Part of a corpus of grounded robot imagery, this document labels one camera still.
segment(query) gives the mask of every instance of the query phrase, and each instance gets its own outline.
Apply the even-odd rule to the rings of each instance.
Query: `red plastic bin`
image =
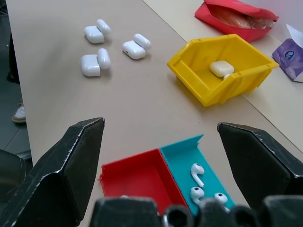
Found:
[[[159,149],[103,165],[99,181],[104,196],[150,197],[160,214],[173,204],[188,208]]]

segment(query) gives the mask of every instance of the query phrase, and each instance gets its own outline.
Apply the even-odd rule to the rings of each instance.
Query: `table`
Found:
[[[106,120],[100,167],[204,133],[199,147],[237,204],[246,202],[232,177],[216,131],[218,122],[264,129],[303,160],[303,154],[243,97],[204,108],[166,66],[185,41],[143,1],[11,0],[7,4],[34,163],[69,126],[99,116]],[[99,18],[111,26],[112,37],[104,44],[90,44],[83,29]],[[140,61],[122,53],[122,44],[136,33],[152,42]],[[80,70],[81,56],[99,48],[108,50],[112,69],[100,78],[87,78]],[[102,195],[96,181],[80,226],[88,226],[94,202]]]
[[[222,35],[221,32],[194,17],[194,13],[204,0],[143,0],[154,10],[172,29],[174,29],[185,41],[201,37],[213,37]],[[299,2],[292,1],[259,1],[242,0],[257,7],[266,7],[277,13],[280,18],[274,24],[274,28],[262,39],[251,44],[262,51],[268,57],[282,44],[276,38],[289,36],[286,22],[296,23],[289,16],[289,11],[294,13],[294,6],[301,9]],[[292,82],[282,69],[274,69],[264,80],[258,89],[250,94],[243,95],[262,115],[264,115],[280,132],[283,133],[296,147],[303,151],[303,107],[298,105],[303,99],[303,86],[301,83]]]

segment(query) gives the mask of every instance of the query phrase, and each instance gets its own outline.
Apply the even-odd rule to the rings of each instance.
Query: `floor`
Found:
[[[27,126],[11,121],[22,99],[20,85],[6,80],[9,71],[9,17],[0,12],[0,149],[18,154],[30,150]]]

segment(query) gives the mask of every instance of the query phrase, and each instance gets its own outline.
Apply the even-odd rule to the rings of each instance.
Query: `storage bin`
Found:
[[[159,149],[103,165],[99,181],[104,196],[153,198],[160,214],[173,204],[187,207]]]
[[[212,62],[220,60],[235,68],[225,80],[209,70]],[[236,34],[191,40],[168,62],[168,67],[204,106],[223,104],[251,92],[278,66]]]
[[[190,173],[191,166],[194,163],[201,165],[205,171],[203,175],[198,175],[205,184],[203,188],[205,193],[204,198],[214,197],[215,193],[221,192],[228,198],[225,206],[231,209],[234,206],[232,199],[197,147],[198,141],[202,136],[203,135],[195,136],[184,141],[161,147],[160,151],[193,214],[197,214],[198,212],[198,206],[193,203],[190,198],[190,189],[192,187],[198,187],[198,184],[194,181]]]

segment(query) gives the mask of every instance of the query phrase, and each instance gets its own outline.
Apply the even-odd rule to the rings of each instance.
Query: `white earbud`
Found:
[[[197,204],[197,206],[200,206],[200,198],[202,197],[204,197],[204,191],[202,188],[192,187],[190,189],[190,198],[195,204]]]
[[[204,169],[202,166],[200,166],[197,163],[194,163],[191,166],[190,173],[193,176],[193,179],[197,182],[197,184],[201,187],[204,188],[204,183],[201,181],[201,179],[198,177],[198,174],[204,174]]]
[[[103,33],[103,35],[108,35],[112,32],[107,23],[101,19],[97,20],[97,28]]]
[[[226,74],[226,75],[223,77],[223,80],[227,79],[229,76],[230,76],[230,74]]]
[[[220,203],[222,203],[223,205],[224,205],[225,203],[227,203],[227,201],[228,201],[227,196],[224,195],[224,194],[221,193],[221,192],[216,193],[216,194],[214,195],[214,198],[215,198],[216,200],[218,200]]]
[[[106,49],[99,49],[97,52],[97,58],[101,69],[107,70],[110,67],[111,62]]]
[[[151,42],[141,34],[135,34],[133,40],[145,50],[149,50],[152,47]]]

